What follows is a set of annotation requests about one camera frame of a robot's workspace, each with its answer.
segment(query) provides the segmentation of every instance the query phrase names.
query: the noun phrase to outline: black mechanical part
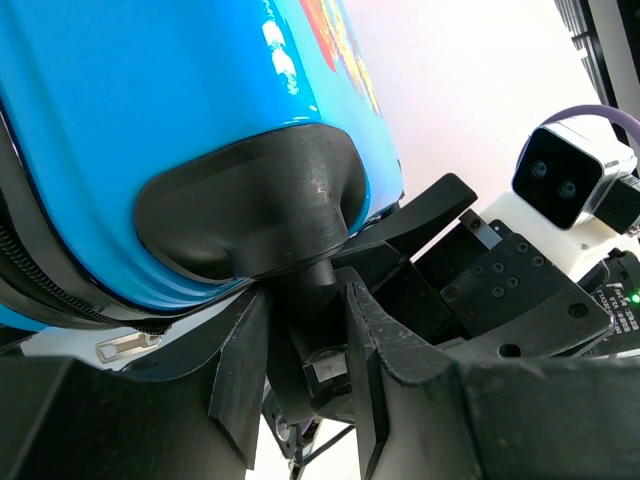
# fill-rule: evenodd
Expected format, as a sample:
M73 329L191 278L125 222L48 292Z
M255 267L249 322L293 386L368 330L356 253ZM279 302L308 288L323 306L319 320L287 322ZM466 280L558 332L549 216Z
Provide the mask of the black mechanical part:
M298 426L289 425L284 419L270 386L267 387L266 396L262 400L262 415L282 452L282 456L289 460L293 459L299 446Z
M405 261L373 295L389 315L434 345L465 334L440 293L409 261Z
M615 249L603 266L600 268L607 270L607 280L597 286L593 297L613 318L614 330L589 355L637 356L637 350L640 350L640 262L632 252Z
M145 247L183 275L207 282L263 277L339 249L365 188L345 132L289 127L152 179L138 197L136 228Z
M521 252L522 245L528 245L526 252ZM600 311L604 323L609 323L606 313L557 267L548 261L540 267L532 264L537 257L542 254L524 237L509 234L445 287L442 297L472 337L565 294L566 306L559 306L558 321L570 305L584 303L591 306L596 317ZM484 273L477 274L478 266ZM447 296L448 289L455 289L456 294Z
M415 265L429 285L440 291L487 251L482 241L461 223L425 252Z
M631 174L613 182L595 211L596 217L620 235L640 230L640 180Z
M0 357L0 411L10 412L0 477L243 479L256 449L267 320L267 297L251 290L123 372Z
M142 330L162 331L172 319L183 317L186 311L167 313L131 304L75 260L47 217L29 162L5 119L0 105L2 303L50 325L81 329L132 322Z
M459 177L448 173L403 208L349 239L337 257L383 242L412 257L477 199Z
M363 479L637 476L637 365L457 363L346 288Z
M265 282L303 363L347 343L338 283L329 259Z
M0 325L0 355L21 353L20 344L33 335L33 332Z

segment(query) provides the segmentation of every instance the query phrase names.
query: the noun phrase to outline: glossy blue surface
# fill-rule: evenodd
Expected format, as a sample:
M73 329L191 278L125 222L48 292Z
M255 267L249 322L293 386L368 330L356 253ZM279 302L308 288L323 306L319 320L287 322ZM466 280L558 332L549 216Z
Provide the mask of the glossy blue surface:
M337 21L329 40L344 33L332 0L0 2L0 97L53 224L101 283L160 309L224 293L156 261L133 206L153 176L252 135L345 130L368 182L352 231L400 197L387 126L345 68L349 40L333 71L310 4Z

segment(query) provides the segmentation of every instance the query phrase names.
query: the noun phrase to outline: blue suitcase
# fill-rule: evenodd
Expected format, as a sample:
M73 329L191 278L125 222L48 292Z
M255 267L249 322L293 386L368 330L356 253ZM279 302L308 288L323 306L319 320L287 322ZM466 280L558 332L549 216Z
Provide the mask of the blue suitcase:
M402 175L336 0L0 2L0 322L158 331Z

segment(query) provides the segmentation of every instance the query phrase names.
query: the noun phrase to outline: purple cable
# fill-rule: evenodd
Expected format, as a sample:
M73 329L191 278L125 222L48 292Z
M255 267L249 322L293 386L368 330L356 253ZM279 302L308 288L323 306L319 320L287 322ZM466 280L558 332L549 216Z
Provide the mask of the purple cable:
M547 123L559 122L570 117L578 117L580 115L595 115L603 117L610 122L617 123L633 138L636 143L640 143L640 120L627 112L623 112L609 105L578 105L562 110L555 115L547 118L542 125Z

